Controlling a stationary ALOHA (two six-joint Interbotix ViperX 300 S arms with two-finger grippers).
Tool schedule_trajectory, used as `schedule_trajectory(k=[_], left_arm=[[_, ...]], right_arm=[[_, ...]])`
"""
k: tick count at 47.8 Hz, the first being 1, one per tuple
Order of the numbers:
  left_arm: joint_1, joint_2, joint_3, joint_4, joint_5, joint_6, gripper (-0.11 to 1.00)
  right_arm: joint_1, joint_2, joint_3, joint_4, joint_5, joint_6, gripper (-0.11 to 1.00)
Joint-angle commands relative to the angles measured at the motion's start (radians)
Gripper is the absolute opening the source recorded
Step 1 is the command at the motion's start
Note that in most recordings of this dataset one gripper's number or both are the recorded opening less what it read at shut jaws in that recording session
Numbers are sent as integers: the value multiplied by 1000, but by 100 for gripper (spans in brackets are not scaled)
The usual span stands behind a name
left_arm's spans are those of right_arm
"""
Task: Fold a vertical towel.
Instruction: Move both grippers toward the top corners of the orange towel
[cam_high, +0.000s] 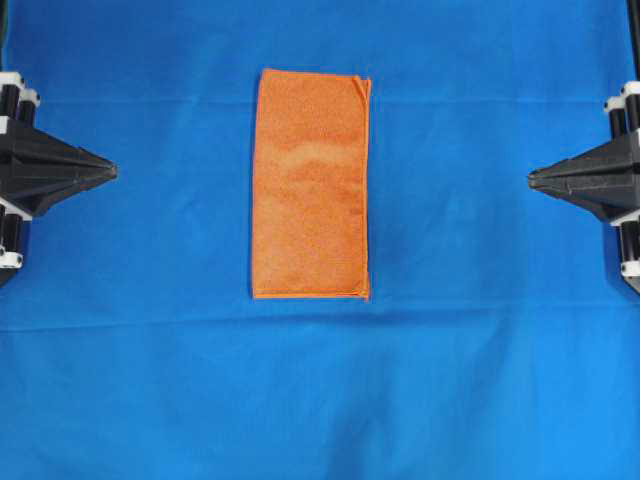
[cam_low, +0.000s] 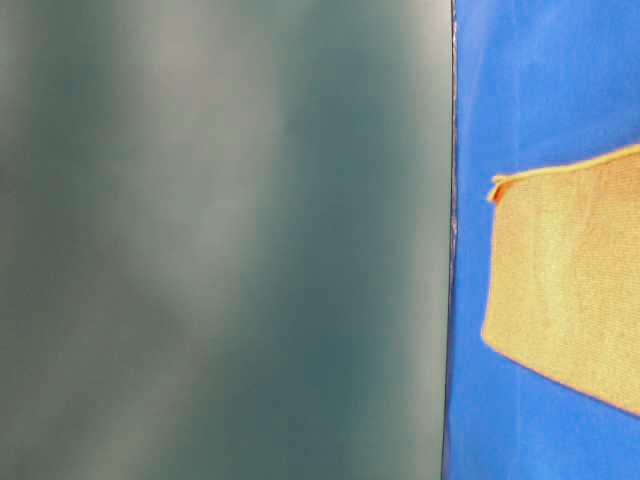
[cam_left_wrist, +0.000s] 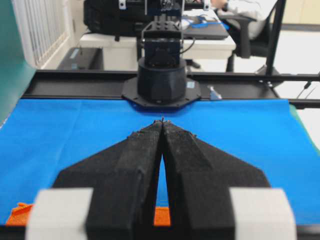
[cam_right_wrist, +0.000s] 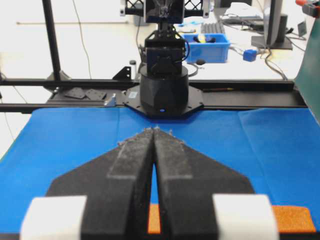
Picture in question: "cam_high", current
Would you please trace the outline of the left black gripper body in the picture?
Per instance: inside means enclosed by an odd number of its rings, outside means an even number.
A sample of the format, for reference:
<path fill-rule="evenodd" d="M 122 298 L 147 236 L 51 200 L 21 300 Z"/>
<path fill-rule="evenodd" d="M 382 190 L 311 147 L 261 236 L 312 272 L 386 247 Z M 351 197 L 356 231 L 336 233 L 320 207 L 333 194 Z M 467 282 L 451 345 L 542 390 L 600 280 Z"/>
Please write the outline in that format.
<path fill-rule="evenodd" d="M 13 134 L 19 125 L 34 126 L 40 95 L 18 72 L 1 72 L 1 286 L 25 265 L 33 215 L 11 199 L 11 167 L 18 163 Z"/>

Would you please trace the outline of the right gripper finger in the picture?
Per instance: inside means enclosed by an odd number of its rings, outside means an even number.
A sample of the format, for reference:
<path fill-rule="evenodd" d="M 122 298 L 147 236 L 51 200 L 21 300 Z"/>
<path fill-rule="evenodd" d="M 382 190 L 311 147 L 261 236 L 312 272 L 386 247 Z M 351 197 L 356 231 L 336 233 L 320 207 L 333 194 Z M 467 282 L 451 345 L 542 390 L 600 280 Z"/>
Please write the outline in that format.
<path fill-rule="evenodd" d="M 631 212 L 630 207 L 616 205 L 598 192 L 590 193 L 589 190 L 570 187 L 565 180 L 529 178 L 528 186 L 540 193 L 584 209 L 605 223 L 610 223 Z"/>
<path fill-rule="evenodd" d="M 631 165 L 631 150 L 617 144 L 605 144 L 578 156 L 532 171 L 529 180 L 610 173 Z"/>

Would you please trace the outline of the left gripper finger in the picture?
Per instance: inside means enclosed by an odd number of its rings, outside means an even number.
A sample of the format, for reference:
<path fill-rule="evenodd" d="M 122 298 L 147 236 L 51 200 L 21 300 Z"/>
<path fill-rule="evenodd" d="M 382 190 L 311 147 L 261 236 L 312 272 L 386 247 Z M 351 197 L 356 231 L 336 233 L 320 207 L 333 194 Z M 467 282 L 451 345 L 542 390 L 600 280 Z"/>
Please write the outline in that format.
<path fill-rule="evenodd" d="M 31 216 L 43 216 L 52 206 L 78 193 L 101 186 L 116 179 L 117 176 L 117 171 L 112 169 L 88 178 L 75 179 L 64 184 L 46 187 L 43 192 L 30 193 L 20 198 L 19 207 Z"/>
<path fill-rule="evenodd" d="M 31 160 L 61 165 L 117 171 L 114 163 L 81 147 L 73 146 L 31 127 L 19 132 L 19 155 Z"/>

